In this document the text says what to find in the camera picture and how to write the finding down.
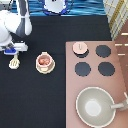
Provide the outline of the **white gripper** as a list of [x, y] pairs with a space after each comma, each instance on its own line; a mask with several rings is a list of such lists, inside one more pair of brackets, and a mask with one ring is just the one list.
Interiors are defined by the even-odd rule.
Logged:
[[5, 55], [16, 55], [19, 52], [26, 52], [28, 46], [24, 41], [21, 42], [11, 42], [8, 46], [0, 46], [0, 51]]

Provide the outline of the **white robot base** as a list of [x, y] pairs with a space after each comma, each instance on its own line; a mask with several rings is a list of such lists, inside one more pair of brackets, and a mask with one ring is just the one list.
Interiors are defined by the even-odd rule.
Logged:
[[66, 12], [66, 0], [44, 0], [44, 9], [53, 14], [64, 14]]

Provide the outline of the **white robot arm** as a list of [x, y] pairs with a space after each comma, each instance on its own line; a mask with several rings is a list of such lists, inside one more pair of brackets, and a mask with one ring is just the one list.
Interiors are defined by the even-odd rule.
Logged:
[[23, 38], [32, 32], [28, 0], [16, 0], [16, 5], [17, 13], [0, 11], [0, 51], [5, 55], [15, 55], [28, 49], [24, 41], [14, 42], [12, 33]]

